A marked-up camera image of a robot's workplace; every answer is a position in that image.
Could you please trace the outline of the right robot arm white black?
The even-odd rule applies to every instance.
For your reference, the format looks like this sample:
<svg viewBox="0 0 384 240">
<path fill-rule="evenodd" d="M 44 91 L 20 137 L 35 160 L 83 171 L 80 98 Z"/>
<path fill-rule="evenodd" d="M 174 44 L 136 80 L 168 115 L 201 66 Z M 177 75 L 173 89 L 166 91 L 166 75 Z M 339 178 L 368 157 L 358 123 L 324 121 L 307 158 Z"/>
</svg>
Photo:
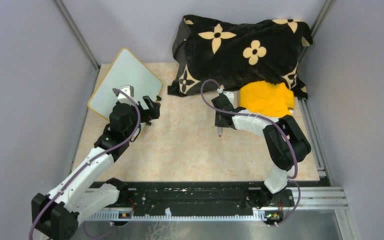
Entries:
<svg viewBox="0 0 384 240">
<path fill-rule="evenodd" d="M 298 163 L 311 152 L 311 145 L 291 115 L 267 117 L 244 107 L 234 107 L 233 99 L 233 93 L 223 92 L 211 100 L 215 110 L 214 125 L 264 138 L 273 167 L 263 181 L 265 189 L 261 199 L 267 206 L 275 206 L 288 180 L 298 175 Z"/>
</svg>

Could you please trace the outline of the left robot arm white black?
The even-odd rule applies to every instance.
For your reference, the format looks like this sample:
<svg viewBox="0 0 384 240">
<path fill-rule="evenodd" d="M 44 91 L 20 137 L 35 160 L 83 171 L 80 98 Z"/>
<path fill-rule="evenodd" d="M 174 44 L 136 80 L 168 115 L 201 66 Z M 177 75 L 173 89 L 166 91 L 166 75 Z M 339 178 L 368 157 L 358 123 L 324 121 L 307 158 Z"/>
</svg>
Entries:
<svg viewBox="0 0 384 240">
<path fill-rule="evenodd" d="M 37 193 L 33 197 L 30 240 L 35 230 L 50 240 L 69 240 L 86 219 L 101 209 L 111 205 L 134 206 L 127 183 L 117 178 L 98 183 L 96 179 L 134 142 L 142 124 L 150 125 L 160 117 L 161 97 L 157 96 L 155 101 L 149 96 L 142 99 L 146 109 L 129 96 L 123 98 L 123 103 L 117 102 L 109 123 L 81 165 L 47 194 Z"/>
</svg>

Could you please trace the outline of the whiteboard with yellow rim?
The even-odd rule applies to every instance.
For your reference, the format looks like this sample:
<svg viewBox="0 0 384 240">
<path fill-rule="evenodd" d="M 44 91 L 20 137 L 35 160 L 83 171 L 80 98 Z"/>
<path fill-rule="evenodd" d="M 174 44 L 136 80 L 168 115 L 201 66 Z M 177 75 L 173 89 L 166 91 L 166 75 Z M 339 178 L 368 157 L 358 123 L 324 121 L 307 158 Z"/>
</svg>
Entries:
<svg viewBox="0 0 384 240">
<path fill-rule="evenodd" d="M 141 101 L 141 106 L 148 109 L 143 96 L 149 96 L 153 102 L 161 96 L 162 81 L 139 60 L 129 49 L 122 48 L 110 65 L 102 66 L 98 82 L 88 100 L 88 127 L 102 129 L 109 123 L 109 115 L 118 97 L 113 88 L 130 85 L 134 88 L 134 100 Z"/>
</svg>

